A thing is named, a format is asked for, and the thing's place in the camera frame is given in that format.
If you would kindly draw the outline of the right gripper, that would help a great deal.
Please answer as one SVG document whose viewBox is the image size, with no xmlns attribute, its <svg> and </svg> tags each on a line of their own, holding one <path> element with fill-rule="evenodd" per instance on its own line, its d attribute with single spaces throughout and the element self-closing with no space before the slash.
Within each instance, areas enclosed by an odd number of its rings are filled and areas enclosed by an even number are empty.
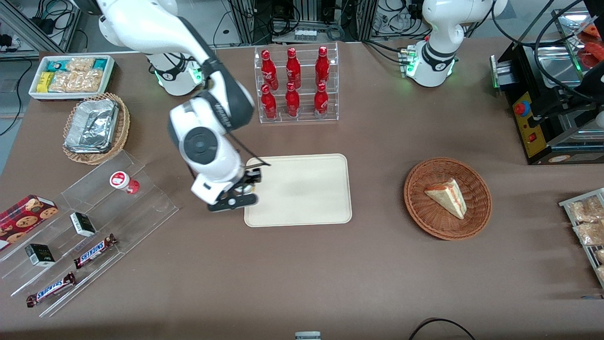
<svg viewBox="0 0 604 340">
<path fill-rule="evenodd" d="M 191 186 L 191 192 L 210 206 L 215 205 L 220 200 L 222 194 L 229 189 L 235 195 L 246 195 L 247 185 L 256 185 L 262 181 L 261 168 L 252 168 L 245 170 L 244 182 L 236 183 L 236 178 L 227 181 L 212 181 L 209 177 L 198 174 Z"/>
</svg>

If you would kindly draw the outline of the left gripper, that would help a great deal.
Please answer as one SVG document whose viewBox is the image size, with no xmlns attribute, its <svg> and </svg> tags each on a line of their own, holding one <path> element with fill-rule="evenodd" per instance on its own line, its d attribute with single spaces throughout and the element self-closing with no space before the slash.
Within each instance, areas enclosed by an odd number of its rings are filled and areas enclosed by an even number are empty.
<svg viewBox="0 0 604 340">
<path fill-rule="evenodd" d="M 604 61 L 592 67 L 583 75 L 577 92 L 592 99 L 604 100 Z M 546 129 L 562 129 L 561 118 L 576 111 L 591 111 L 597 104 L 587 101 L 578 95 L 567 95 L 561 92 L 550 92 L 546 95 L 546 106 L 543 112 L 531 110 L 527 116 L 529 127 L 543 126 Z"/>
</svg>

